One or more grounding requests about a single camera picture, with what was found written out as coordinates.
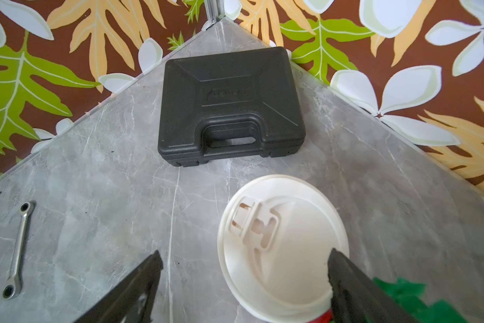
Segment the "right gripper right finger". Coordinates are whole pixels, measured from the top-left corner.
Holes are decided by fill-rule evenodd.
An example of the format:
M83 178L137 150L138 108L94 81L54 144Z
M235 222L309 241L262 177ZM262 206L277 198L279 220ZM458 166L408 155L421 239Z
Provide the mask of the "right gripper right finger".
M335 322L416 321L336 249L332 249L328 258L328 279Z

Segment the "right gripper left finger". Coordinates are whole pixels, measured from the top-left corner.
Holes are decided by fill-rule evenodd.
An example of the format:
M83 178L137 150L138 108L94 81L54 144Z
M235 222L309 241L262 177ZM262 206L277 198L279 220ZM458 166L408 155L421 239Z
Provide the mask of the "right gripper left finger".
M151 322L162 270L157 250L76 321Z

